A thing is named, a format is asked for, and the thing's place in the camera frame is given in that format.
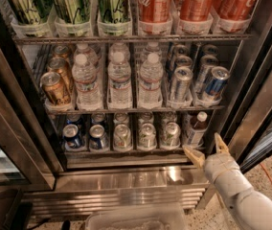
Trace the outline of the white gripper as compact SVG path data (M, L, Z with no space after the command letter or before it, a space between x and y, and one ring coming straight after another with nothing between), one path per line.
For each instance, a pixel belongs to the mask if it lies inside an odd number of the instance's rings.
M215 133L215 149L217 154L210 155L205 161L205 154L201 151L188 146L183 147L185 155L197 168L204 167L206 177L220 193L238 193L243 181L241 171L218 133Z

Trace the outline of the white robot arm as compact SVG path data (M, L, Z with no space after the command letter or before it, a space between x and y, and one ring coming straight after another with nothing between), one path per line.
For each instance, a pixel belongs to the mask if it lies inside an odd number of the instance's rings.
M272 230L272 200L254 189L218 133L215 145L208 157L188 145L183 151L215 186L241 230Z

